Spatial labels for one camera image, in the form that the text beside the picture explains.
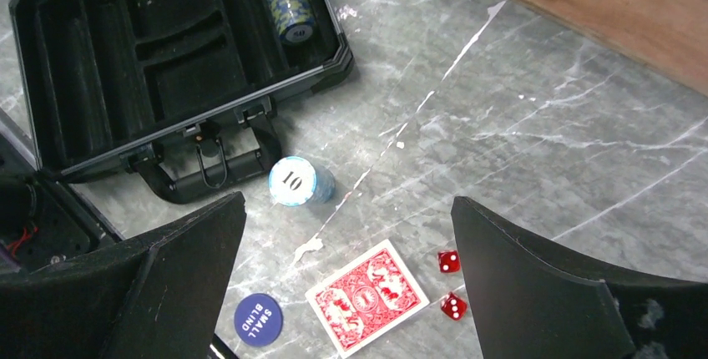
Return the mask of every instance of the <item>wooden board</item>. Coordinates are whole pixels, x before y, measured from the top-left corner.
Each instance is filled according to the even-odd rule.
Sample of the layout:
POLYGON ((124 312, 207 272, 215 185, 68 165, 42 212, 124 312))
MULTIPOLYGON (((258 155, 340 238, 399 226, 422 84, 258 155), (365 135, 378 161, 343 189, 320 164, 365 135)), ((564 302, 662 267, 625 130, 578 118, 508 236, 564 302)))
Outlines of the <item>wooden board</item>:
POLYGON ((708 95, 708 0, 519 0, 708 95))

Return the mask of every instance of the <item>red die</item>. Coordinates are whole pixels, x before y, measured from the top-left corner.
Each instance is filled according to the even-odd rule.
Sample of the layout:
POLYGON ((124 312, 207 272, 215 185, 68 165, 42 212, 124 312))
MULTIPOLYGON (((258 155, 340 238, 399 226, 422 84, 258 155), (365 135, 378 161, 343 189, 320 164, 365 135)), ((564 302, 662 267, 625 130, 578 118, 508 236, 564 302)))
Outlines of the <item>red die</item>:
POLYGON ((440 309, 451 319, 457 321, 463 318, 467 311, 467 302, 460 299, 459 296, 450 292, 440 304, 440 309))
POLYGON ((460 256, 456 250, 445 250, 437 253, 437 263, 443 273, 460 271, 460 256))

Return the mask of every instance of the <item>poker chip case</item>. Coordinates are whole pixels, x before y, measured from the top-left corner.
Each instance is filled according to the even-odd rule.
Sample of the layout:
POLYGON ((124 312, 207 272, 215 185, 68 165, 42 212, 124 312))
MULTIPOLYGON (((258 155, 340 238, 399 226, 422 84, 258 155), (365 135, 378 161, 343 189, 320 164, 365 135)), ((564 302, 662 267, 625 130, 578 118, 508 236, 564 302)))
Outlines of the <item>poker chip case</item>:
POLYGON ((289 44, 267 0, 13 0, 39 170, 68 183, 138 173, 176 204, 267 173, 282 156, 276 106, 354 64, 329 2, 308 2, 314 32, 289 44), (220 131, 239 126, 259 148, 227 159, 220 131), (200 171, 173 179, 160 163, 178 144, 200 171))

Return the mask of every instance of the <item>case latch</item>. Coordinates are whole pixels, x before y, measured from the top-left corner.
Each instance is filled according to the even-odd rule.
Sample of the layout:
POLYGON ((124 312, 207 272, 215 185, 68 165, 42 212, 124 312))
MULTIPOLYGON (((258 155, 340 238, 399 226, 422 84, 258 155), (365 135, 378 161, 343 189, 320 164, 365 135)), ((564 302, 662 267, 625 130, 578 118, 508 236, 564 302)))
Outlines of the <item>case latch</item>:
POLYGON ((267 119, 272 119, 277 115, 276 106, 270 96, 264 96, 260 100, 256 100, 248 106, 240 106, 234 109, 236 120, 243 129, 249 128, 248 121, 259 116, 265 115, 267 119))
POLYGON ((120 163, 128 174, 135 172, 135 165, 143 162, 159 164, 162 162, 163 151, 159 144, 144 144, 137 149, 120 155, 120 163))
POLYGON ((182 131, 182 136, 192 139, 197 144, 198 149, 206 157, 216 157, 221 154, 219 142, 219 132, 221 127, 211 121, 194 124, 182 131))

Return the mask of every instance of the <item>case handle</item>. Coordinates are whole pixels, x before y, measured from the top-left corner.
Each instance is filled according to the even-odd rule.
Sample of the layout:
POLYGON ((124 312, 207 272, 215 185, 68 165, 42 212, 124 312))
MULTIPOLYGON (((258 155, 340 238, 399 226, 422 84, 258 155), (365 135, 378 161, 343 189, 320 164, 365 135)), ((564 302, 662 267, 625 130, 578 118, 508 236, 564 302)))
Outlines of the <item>case handle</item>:
POLYGON ((136 163, 134 170, 143 177, 156 195, 177 205, 195 202, 213 194, 215 190, 229 188, 257 175, 267 174, 282 158, 281 142, 271 121, 265 115, 257 115, 249 119, 248 125, 258 141, 258 149, 227 160, 221 140, 217 139, 220 163, 205 169, 202 149, 197 144, 196 154, 200 164, 198 173, 172 179, 159 164, 152 160, 136 163))

